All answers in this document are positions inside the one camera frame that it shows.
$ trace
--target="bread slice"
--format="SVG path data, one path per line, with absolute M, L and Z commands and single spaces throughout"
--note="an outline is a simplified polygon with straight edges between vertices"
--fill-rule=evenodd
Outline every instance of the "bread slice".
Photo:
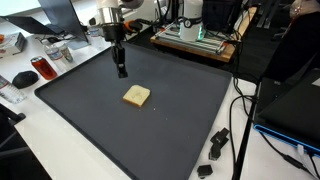
M 133 85 L 123 96 L 123 100 L 141 107 L 150 95 L 150 90 L 139 85 Z

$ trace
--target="white table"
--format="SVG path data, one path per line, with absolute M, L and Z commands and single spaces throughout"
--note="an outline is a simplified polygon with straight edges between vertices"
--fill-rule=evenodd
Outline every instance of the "white table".
M 274 138 L 268 137 L 268 140 L 273 144 L 280 152 L 288 154 L 291 157 L 300 160 L 300 156 L 297 153 L 297 149 L 278 141 Z M 309 160 L 309 157 L 305 155 L 306 161 L 310 167 L 313 166 Z M 320 158 L 313 158 L 317 167 L 320 167 Z M 249 141 L 247 145 L 245 160 L 243 163 L 242 180 L 308 180 L 313 179 L 312 176 L 306 172 L 295 168 L 291 164 L 287 163 L 280 157 L 271 147 L 266 143 L 262 136 L 253 128 L 250 131 Z
M 90 57 L 99 53 L 92 46 L 76 51 L 71 51 L 78 65 Z M 34 36 L 27 38 L 27 46 L 23 53 L 0 59 L 0 74 L 11 81 L 21 71 L 33 70 L 30 59 L 35 56 L 43 56 L 48 59 L 42 50 L 40 43 Z M 0 99 L 4 104 L 16 113 L 23 112 L 27 118 L 15 127 L 38 158 L 45 170 L 53 179 L 129 179 L 116 165 L 114 165 L 103 153 L 91 144 L 73 126 L 49 108 L 34 95 L 34 90 L 47 83 L 43 77 L 22 91 L 27 99 L 17 105 L 10 104 Z M 240 80 L 240 88 L 244 94 L 253 94 L 255 85 Z M 190 176 L 190 179 L 199 179 L 196 173 L 198 165 L 211 164 L 214 173 L 206 179 L 230 179 L 232 169 L 231 145 L 227 143 L 222 149 L 222 155 L 218 161 L 208 160 L 208 152 L 211 147 L 209 139 L 226 127 L 228 129 L 228 111 L 231 101 L 237 97 L 233 85 L 230 85 L 223 104 L 220 107 L 214 125 L 208 136 L 207 142 L 201 152 L 199 160 Z M 233 135 L 236 152 L 238 152 L 247 117 L 240 101 L 234 104 L 233 109 Z

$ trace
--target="red can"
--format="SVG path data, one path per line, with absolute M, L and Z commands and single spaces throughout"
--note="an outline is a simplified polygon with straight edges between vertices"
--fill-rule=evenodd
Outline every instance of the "red can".
M 46 80 L 57 77 L 57 72 L 50 66 L 45 58 L 41 56 L 32 58 L 31 64 Z

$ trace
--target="gray rubber mat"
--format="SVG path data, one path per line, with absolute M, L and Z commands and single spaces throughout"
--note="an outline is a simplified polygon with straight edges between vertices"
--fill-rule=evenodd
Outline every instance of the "gray rubber mat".
M 187 179 L 232 75 L 124 47 L 128 78 L 118 78 L 107 49 L 35 93 L 132 179 Z M 141 108 L 122 100 L 135 84 L 151 90 Z

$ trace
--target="box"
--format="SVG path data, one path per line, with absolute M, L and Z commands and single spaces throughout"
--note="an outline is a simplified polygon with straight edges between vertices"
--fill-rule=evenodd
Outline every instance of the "box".
M 0 44 L 0 58 L 22 52 L 26 39 L 21 33 L 5 35 Z

